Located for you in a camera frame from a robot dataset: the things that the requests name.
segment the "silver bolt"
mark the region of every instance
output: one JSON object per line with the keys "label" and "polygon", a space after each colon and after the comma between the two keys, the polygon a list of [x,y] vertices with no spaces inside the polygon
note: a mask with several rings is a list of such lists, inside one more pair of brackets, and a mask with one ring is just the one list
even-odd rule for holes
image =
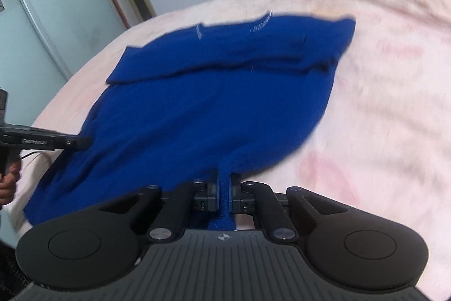
{"label": "silver bolt", "polygon": [[149,236],[155,240],[166,240],[170,238],[172,232],[167,228],[154,228],[149,232]]}
{"label": "silver bolt", "polygon": [[289,240],[296,236],[296,233],[289,228],[278,228],[275,230],[272,235],[281,240]]}

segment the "blue fabric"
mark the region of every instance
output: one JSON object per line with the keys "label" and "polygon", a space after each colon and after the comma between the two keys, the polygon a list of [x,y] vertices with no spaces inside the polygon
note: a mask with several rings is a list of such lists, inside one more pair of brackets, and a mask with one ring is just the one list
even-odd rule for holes
{"label": "blue fabric", "polygon": [[32,225],[148,184],[219,172],[231,229],[231,173],[268,168],[298,148],[321,119],[355,22],[266,15],[197,25],[127,48],[81,134],[87,151],[58,158],[25,208]]}

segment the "pink bedsheet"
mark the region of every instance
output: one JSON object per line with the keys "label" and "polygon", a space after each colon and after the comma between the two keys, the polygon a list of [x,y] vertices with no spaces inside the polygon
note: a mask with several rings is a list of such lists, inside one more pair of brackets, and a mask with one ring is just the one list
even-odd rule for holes
{"label": "pink bedsheet", "polygon": [[[432,300],[451,295],[451,0],[215,0],[142,23],[83,67],[36,120],[78,133],[127,45],[175,29],[275,14],[352,15],[324,118],[312,136],[254,179],[284,192],[299,185],[416,230],[429,246],[418,286]],[[59,152],[52,153],[52,159]],[[23,208],[47,169],[23,165],[16,199],[5,207],[20,235]]]}

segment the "gray ribbed plate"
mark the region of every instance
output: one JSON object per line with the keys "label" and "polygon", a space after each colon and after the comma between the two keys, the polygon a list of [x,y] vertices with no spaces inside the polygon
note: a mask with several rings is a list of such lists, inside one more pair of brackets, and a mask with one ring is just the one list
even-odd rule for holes
{"label": "gray ribbed plate", "polygon": [[318,276],[292,246],[261,231],[187,230],[153,245],[122,279],[76,293],[30,285],[18,301],[426,301],[418,289],[386,295],[342,290]]}

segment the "silver door rail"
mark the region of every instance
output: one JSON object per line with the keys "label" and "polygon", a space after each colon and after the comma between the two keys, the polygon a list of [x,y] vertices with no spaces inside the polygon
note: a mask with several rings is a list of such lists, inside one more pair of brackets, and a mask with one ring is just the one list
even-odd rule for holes
{"label": "silver door rail", "polygon": [[26,15],[28,16],[33,26],[33,29],[37,33],[39,39],[43,43],[53,62],[56,64],[56,67],[58,68],[59,72],[64,76],[66,81],[68,81],[73,74],[67,67],[66,63],[64,62],[60,54],[58,53],[58,50],[56,49],[55,45],[50,40],[50,37],[48,36],[41,22],[39,21],[39,17],[35,13],[33,7],[31,6],[28,0],[20,0],[20,3],[22,4],[23,9]]}

